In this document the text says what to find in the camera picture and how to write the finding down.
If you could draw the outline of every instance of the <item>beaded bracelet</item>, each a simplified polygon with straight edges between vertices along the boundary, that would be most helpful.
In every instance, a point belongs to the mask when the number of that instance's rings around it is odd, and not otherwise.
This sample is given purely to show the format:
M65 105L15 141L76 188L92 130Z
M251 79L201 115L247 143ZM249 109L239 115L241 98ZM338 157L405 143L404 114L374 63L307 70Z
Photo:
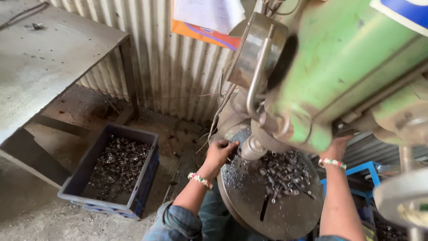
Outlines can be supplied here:
M346 165L343 164L342 162L338 161L338 160L334 160L334 159L330 159L330 158L320 159L319 162L318 162L318 165L320 167L322 167L322 168L325 168L324 164L332 164L332 165L338 166L338 167L343 168L344 170L346 170Z
M198 181L198 182L202 183L204 186L206 186L209 190L213 189L213 185L207 179L197 175L194 172L189 173L187 178L195 179L196 181Z

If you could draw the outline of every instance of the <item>hand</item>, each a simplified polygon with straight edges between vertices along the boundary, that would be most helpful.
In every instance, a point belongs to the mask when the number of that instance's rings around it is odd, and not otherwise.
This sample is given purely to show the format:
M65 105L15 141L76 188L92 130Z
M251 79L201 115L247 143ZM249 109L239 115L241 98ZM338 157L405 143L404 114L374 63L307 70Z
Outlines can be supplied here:
M198 175L212 181L219 173L221 167L227 162L229 154L235 150L239 142L229 143L228 140L213 142L208 148L207 158L198 171Z
M344 136L333 139L327 150L319 154L320 159L329 158L341 162L343 154L345 154L346 143L353 137Z

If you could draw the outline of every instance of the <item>metal workbench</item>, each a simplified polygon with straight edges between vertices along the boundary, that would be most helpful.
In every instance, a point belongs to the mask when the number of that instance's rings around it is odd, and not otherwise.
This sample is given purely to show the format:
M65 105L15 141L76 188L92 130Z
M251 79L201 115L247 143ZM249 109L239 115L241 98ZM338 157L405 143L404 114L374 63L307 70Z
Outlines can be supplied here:
M0 1L0 155L60 188L69 172L24 129L31 121L79 136L89 131L41 111L119 48L131 102L126 117L138 118L129 34L36 0ZM32 24L43 24L36 30Z

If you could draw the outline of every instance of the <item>blue metal frame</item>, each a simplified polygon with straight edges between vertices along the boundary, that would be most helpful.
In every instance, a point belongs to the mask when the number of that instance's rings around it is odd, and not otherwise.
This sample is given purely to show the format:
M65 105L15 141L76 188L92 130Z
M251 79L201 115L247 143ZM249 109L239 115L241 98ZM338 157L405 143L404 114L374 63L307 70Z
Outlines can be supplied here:
M374 161L368 161L366 163L363 163L361 165L358 165L356 167L353 167L353 168L347 170L345 173L348 176L348 175L351 175L351 174L361 172L361 171L368 169L370 172L370 175L372 176L373 184L375 187L377 187L380 184L380 179L379 179L379 176L377 175L377 171L376 171L377 165L380 165L380 164L377 162L374 162ZM324 188L324 195L326 195L327 194L327 179L324 178L323 180L321 180L321 184L323 185L323 188ZM358 191L355 189L351 189L351 193L364 197L366 199L366 202L368 205L370 204L370 198L373 197L372 191L362 192L362 191Z

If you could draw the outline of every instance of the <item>plastic crate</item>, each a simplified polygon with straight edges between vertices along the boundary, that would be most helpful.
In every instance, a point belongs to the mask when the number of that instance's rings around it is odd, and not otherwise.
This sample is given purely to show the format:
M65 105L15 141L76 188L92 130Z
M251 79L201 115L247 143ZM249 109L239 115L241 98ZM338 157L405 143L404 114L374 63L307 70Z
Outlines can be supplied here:
M131 194L123 193L118 196L114 202L108 200L101 201L82 196L83 193L95 196L98 192L90 189L87 185L96 160L105 150L113 134L115 137L123 137L129 140L152 145L140 175L136 181ZM152 188L153 180L159 166L159 146L158 134L134 129L122 125L107 124L101 130L95 142L86 151L79 162L79 166L74 174L69 177L58 192L58 197L71 201L74 204L81 205L85 210L98 211L104 213L114 212L126 218L139 219L144 211L147 198Z

